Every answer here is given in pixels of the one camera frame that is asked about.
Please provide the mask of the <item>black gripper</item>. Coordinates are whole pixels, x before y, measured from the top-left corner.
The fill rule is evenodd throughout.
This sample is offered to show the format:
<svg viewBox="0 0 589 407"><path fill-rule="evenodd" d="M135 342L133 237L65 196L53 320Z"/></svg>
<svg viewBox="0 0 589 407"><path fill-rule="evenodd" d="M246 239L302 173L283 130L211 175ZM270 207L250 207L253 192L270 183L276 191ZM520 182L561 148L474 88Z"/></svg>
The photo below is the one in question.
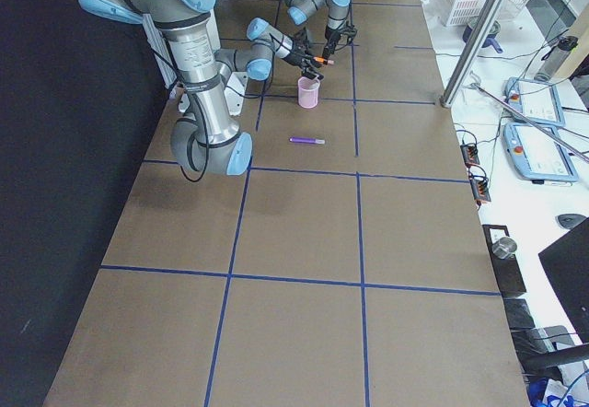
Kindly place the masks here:
<svg viewBox="0 0 589 407"><path fill-rule="evenodd" d="M320 72L322 58L313 54L313 42L308 29L300 29L295 34L286 36L284 43L288 43L289 53L283 59L290 65L301 67L301 76L309 80L322 80Z"/></svg>
<svg viewBox="0 0 589 407"><path fill-rule="evenodd" d="M338 44L341 39L341 28L325 27L325 39L327 44L324 46L321 56L330 57L334 53L334 44Z"/></svg>

